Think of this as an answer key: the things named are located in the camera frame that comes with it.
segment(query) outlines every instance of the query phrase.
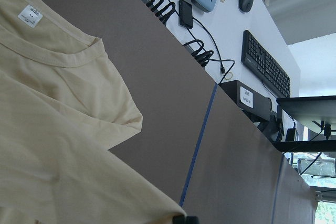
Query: yellow t-shirt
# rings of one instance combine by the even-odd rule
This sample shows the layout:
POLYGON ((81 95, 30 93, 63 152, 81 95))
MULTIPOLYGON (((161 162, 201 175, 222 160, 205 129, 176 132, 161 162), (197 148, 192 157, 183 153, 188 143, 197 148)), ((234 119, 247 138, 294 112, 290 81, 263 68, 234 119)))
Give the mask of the yellow t-shirt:
POLYGON ((161 223, 185 214, 107 151, 141 124, 101 39, 41 0, 0 0, 0 223, 161 223))

